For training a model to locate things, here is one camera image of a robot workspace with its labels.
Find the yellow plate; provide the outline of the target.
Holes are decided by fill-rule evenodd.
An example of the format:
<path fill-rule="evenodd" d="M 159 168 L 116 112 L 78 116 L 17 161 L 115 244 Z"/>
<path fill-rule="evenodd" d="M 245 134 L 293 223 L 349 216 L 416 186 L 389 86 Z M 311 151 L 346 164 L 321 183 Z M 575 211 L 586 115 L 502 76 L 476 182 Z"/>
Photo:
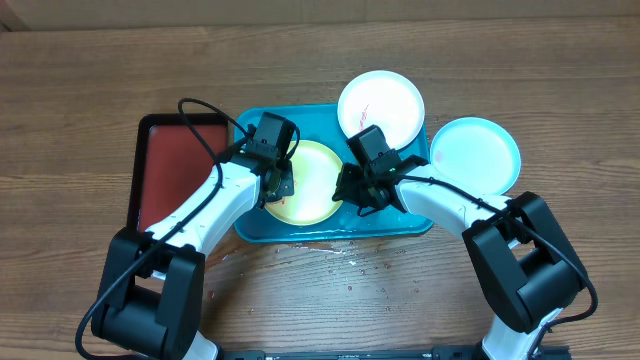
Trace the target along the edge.
<path fill-rule="evenodd" d="M 342 169 L 338 155 L 326 145 L 301 140 L 291 158 L 293 195 L 266 205 L 276 219 L 290 225 L 309 226 L 332 216 L 342 205 L 333 201 Z"/>

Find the light blue plate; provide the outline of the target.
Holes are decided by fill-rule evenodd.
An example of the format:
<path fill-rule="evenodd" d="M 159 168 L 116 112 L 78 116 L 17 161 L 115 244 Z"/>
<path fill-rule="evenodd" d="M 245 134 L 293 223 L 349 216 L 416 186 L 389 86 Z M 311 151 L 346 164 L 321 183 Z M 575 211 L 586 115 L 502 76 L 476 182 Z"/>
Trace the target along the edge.
<path fill-rule="evenodd" d="M 479 117 L 463 117 L 434 135 L 429 162 L 442 175 L 478 192 L 503 195 L 520 175 L 519 147 L 503 127 Z"/>

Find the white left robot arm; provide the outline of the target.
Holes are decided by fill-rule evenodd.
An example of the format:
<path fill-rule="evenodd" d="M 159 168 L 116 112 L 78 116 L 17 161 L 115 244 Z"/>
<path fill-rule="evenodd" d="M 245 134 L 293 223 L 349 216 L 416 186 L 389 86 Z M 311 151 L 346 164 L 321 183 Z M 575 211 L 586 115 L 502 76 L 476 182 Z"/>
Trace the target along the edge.
<path fill-rule="evenodd" d="M 146 231 L 124 227 L 112 238 L 86 330 L 126 349 L 128 359 L 219 359 L 199 330 L 205 262 L 244 213 L 274 195 L 292 194 L 290 150 L 242 150 L 218 160 L 204 183 Z"/>

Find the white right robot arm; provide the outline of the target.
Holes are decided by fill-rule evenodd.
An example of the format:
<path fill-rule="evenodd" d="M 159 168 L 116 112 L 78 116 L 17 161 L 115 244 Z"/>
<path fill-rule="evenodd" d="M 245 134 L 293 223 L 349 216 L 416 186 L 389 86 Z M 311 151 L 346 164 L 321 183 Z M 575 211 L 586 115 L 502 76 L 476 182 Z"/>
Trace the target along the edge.
<path fill-rule="evenodd" d="M 482 194 L 426 160 L 374 160 L 342 167 L 333 195 L 361 216 L 388 206 L 425 217 L 462 239 L 495 318 L 479 355 L 541 359 L 543 337 L 565 323 L 561 312 L 592 291 L 584 265 L 544 200 Z"/>

